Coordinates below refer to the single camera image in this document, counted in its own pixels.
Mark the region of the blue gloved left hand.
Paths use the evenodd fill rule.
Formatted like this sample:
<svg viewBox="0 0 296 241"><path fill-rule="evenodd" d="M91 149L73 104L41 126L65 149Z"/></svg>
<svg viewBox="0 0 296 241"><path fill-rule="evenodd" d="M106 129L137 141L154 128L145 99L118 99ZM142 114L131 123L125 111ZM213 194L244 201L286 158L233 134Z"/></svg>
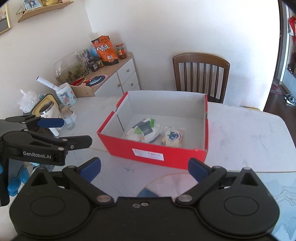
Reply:
<svg viewBox="0 0 296 241"><path fill-rule="evenodd" d="M9 196L16 196L19 192L21 184L25 184L32 173L32 165L28 162L12 161L10 163L11 170L8 173L8 184L4 184L1 180L1 189L6 187Z"/></svg>

